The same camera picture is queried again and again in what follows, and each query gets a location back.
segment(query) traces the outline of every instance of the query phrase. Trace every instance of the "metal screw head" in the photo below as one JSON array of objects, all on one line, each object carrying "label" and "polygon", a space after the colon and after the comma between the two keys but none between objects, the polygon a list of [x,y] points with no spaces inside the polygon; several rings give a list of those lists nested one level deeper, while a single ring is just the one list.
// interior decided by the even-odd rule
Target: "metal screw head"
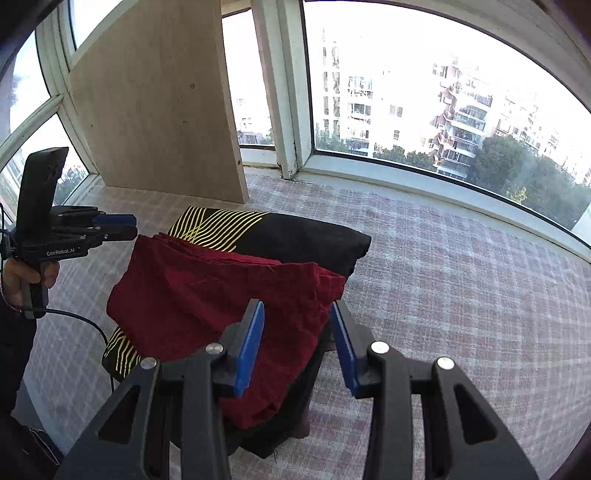
[{"label": "metal screw head", "polygon": [[212,355],[216,355],[223,352],[223,345],[221,343],[210,343],[205,347],[205,351]]},{"label": "metal screw head", "polygon": [[451,358],[448,356],[440,356],[437,359],[437,365],[439,368],[443,368],[444,370],[451,370],[456,364],[453,362]]},{"label": "metal screw head", "polygon": [[156,366],[156,359],[151,356],[147,356],[146,358],[142,358],[142,361],[139,363],[140,367],[144,370],[150,370]]},{"label": "metal screw head", "polygon": [[386,342],[374,342],[371,344],[372,352],[386,353],[390,350],[390,346]]}]

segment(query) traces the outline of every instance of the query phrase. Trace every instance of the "red cloth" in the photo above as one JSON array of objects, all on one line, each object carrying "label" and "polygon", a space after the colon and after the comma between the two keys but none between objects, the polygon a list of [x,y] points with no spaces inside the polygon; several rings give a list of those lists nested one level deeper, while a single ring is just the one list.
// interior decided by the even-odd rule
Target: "red cloth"
[{"label": "red cloth", "polygon": [[219,340],[250,299],[265,304],[265,329],[242,398],[221,400],[241,429],[273,416],[308,363],[339,299],[345,278],[315,263],[219,252],[160,233],[139,235],[127,272],[113,288],[107,314],[138,353],[177,360]]}]

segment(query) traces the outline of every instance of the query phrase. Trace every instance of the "checkered tablecloth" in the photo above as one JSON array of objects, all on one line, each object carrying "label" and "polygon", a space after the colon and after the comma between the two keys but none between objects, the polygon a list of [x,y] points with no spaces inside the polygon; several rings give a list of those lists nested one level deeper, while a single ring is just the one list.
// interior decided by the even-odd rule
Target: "checkered tablecloth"
[{"label": "checkered tablecloth", "polygon": [[[545,480],[591,420],[591,266],[541,239],[424,203],[333,187],[247,176],[245,208],[346,225],[373,237],[348,281],[345,300],[357,321],[404,355],[453,357],[492,404]],[[95,186],[83,201],[133,213],[139,231],[165,231],[189,205],[230,204],[173,194]],[[105,244],[62,262],[50,306],[96,320],[125,271],[132,243]],[[109,395],[103,345],[75,320],[40,322],[27,385],[50,431],[69,448]],[[423,434],[415,401],[415,478],[422,478]],[[346,390],[334,352],[325,356],[310,405],[311,435],[289,440],[275,458],[242,450],[236,479],[359,479],[371,402]],[[178,476],[178,452],[173,452]]]}]

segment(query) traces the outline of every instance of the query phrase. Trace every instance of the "person's hand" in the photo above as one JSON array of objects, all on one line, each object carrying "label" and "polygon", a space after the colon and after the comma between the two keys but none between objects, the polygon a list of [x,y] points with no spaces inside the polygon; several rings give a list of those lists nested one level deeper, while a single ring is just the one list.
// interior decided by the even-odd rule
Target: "person's hand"
[{"label": "person's hand", "polygon": [[39,275],[39,272],[29,267],[26,263],[9,258],[4,264],[4,274],[2,276],[4,298],[6,298],[6,301],[10,305],[21,307],[21,280],[29,283],[39,283],[42,281],[47,288],[52,288],[56,284],[59,272],[59,262],[41,264],[41,275]]}]

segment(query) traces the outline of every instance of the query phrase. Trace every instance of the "white window frame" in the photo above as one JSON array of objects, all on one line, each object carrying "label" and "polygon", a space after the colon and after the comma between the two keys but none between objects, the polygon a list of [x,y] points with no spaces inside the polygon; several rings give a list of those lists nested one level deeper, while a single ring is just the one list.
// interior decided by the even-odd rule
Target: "white window frame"
[{"label": "white window frame", "polygon": [[[51,115],[57,113],[80,159],[89,170],[74,192],[75,198],[98,178],[92,153],[84,138],[69,91],[72,65],[94,38],[137,0],[123,0],[103,19],[80,48],[74,50],[69,2],[60,6],[37,28],[40,64],[51,98],[41,105],[0,146],[0,167]],[[407,0],[380,3],[415,8],[450,18],[504,41],[551,72],[587,109],[591,106],[591,48],[577,29],[550,0],[541,0],[549,15],[529,0]],[[267,90],[275,149],[241,148],[245,166],[279,167],[284,179],[296,179],[298,172],[354,179],[419,193],[518,226],[551,241],[591,262],[591,247],[573,233],[541,215],[530,213],[510,200],[450,178],[422,174],[408,166],[370,163],[363,157],[328,154],[313,147],[311,98],[307,64],[307,42],[302,0],[238,0],[224,2],[222,14],[252,8],[256,37]],[[591,232],[573,229],[591,243]]]}]

